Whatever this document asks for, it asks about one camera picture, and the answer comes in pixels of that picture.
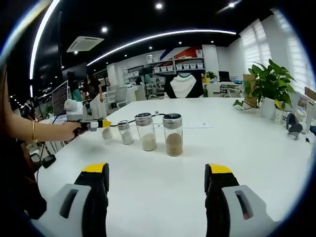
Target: ceiling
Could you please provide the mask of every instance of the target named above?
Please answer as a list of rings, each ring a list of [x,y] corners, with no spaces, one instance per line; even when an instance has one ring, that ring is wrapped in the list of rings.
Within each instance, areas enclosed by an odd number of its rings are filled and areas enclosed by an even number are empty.
[[[218,14],[218,11],[227,7],[229,0],[195,0],[182,3],[174,0],[159,1],[163,4],[157,10],[155,0],[139,1],[104,1],[99,0],[61,0],[58,8],[51,16],[51,26],[47,26],[42,35],[38,49],[35,72],[38,75],[31,82],[29,80],[29,65],[34,38],[43,17],[42,13],[26,30],[15,49],[12,58],[12,67],[21,66],[21,70],[11,70],[14,82],[23,86],[10,86],[10,94],[17,94],[25,100],[29,95],[29,84],[33,85],[34,96],[43,96],[43,89],[55,88],[61,79],[59,55],[60,47],[62,65],[67,69],[82,62],[90,62],[98,56],[124,45],[128,42],[159,33],[186,29],[216,29],[240,33],[257,18],[264,19],[274,6],[272,0],[242,0],[234,8],[229,8]],[[108,31],[101,32],[102,27]],[[67,53],[67,49],[78,36],[103,38],[104,40],[87,52],[78,55]],[[197,46],[211,44],[228,46],[238,38],[238,35],[220,33],[190,33],[167,36],[151,41],[141,42],[125,48],[88,67],[89,71],[102,70],[106,62],[113,63],[129,57],[150,52],[181,46]]]

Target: ceiling light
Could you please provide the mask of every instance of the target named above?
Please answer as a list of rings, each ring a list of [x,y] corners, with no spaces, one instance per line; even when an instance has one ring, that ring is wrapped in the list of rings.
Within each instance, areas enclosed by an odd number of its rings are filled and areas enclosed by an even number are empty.
[[[162,9],[162,4],[160,2],[156,4],[156,9],[158,10]]]
[[[36,57],[36,53],[39,47],[39,43],[40,43],[40,38],[43,34],[43,31],[45,29],[45,26],[50,18],[50,16],[52,15],[54,9],[56,8],[56,6],[58,5],[58,3],[60,2],[60,0],[53,0],[53,2],[50,4],[50,6],[48,7],[45,16],[43,17],[40,25],[39,25],[39,29],[38,32],[36,34],[35,40],[34,40],[34,44],[33,44],[33,49],[32,49],[32,55],[31,55],[31,64],[30,64],[30,80],[33,79],[33,73],[34,73],[34,64],[35,64],[35,57]]]
[[[33,86],[30,85],[30,95],[31,95],[31,98],[33,97]]]
[[[108,28],[102,27],[101,31],[102,31],[103,33],[105,33],[106,31],[108,31]]]
[[[94,59],[93,61],[89,62],[87,64],[87,66],[90,66],[92,64],[94,64],[95,62],[99,61],[100,59],[112,54],[112,53],[115,53],[123,48],[126,48],[126,47],[129,47],[131,45],[134,45],[136,43],[140,43],[140,42],[143,42],[143,41],[147,41],[147,40],[151,40],[151,39],[155,39],[155,38],[159,38],[159,37],[164,37],[164,36],[170,36],[170,35],[176,35],[176,34],[185,34],[185,33],[223,33],[223,34],[229,34],[229,35],[236,35],[236,32],[232,32],[232,31],[221,31],[221,30],[183,30],[183,31],[172,31],[172,32],[167,32],[167,33],[162,33],[162,34],[158,34],[158,35],[154,35],[154,36],[149,36],[149,37],[145,37],[145,38],[142,38],[142,39],[138,39],[138,40],[135,40],[133,42],[130,42],[130,43],[127,43],[123,46],[120,46],[118,48],[115,48],[101,56],[99,56],[98,58]]]

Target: curved led light strip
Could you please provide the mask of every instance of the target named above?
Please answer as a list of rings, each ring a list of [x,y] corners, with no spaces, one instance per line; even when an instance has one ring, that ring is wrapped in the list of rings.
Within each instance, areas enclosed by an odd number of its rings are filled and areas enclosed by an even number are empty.
[[[176,34],[184,34],[184,33],[223,33],[223,34],[236,35],[236,32],[220,31],[220,30],[183,30],[183,31],[173,31],[173,32],[162,33],[162,34],[142,38],[142,39],[133,41],[131,43],[125,44],[125,45],[118,47],[116,49],[113,49],[113,50],[101,55],[100,57],[94,59],[93,61],[89,62],[87,64],[87,66],[90,66],[90,65],[94,64],[95,62],[99,61],[100,59],[102,59],[102,58],[104,58],[104,57],[106,57],[106,56],[108,56],[116,51],[119,51],[123,48],[129,47],[133,44],[140,43],[140,42],[147,41],[147,40],[151,40],[151,39],[158,38],[158,37],[170,36],[170,35],[176,35]]]
[[[45,29],[45,26],[46,26],[50,16],[52,15],[54,9],[56,8],[56,6],[58,5],[59,2],[60,2],[60,0],[53,0],[53,2],[49,6],[47,12],[45,13],[45,16],[43,17],[43,19],[42,19],[42,21],[41,21],[41,23],[39,25],[39,29],[38,29],[38,32],[37,32],[36,37],[35,37],[33,50],[32,50],[32,55],[31,55],[30,80],[33,79],[35,57],[36,57],[36,53],[37,53],[37,50],[38,50],[38,47],[39,47],[40,38],[41,38],[41,36],[43,34],[43,31]]]

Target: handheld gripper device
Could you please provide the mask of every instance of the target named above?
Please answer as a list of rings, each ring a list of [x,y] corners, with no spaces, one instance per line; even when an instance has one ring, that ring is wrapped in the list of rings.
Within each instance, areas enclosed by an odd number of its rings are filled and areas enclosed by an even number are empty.
[[[66,111],[67,121],[79,122],[81,128],[76,128],[74,130],[75,137],[81,131],[96,131],[100,127],[109,127],[111,125],[110,121],[104,118],[100,119],[85,119],[83,116],[83,103],[76,100],[68,99],[64,104],[64,109]]]

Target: white storage box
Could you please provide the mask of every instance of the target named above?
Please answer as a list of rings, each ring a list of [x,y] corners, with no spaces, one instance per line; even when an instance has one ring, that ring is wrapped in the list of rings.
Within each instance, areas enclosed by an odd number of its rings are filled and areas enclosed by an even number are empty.
[[[153,55],[152,54],[147,55],[146,59],[147,59],[147,63],[152,63],[153,62]]]
[[[203,69],[203,63],[197,63],[197,68],[198,69]]]
[[[177,65],[176,65],[176,69],[177,69],[177,70],[181,70],[181,69],[182,69],[182,64],[177,64]]]
[[[197,49],[196,50],[196,54],[198,58],[202,58],[203,57],[203,50],[202,49]]]
[[[160,68],[159,68],[159,67],[153,68],[153,72],[154,72],[154,73],[159,73],[159,72],[160,72]]]

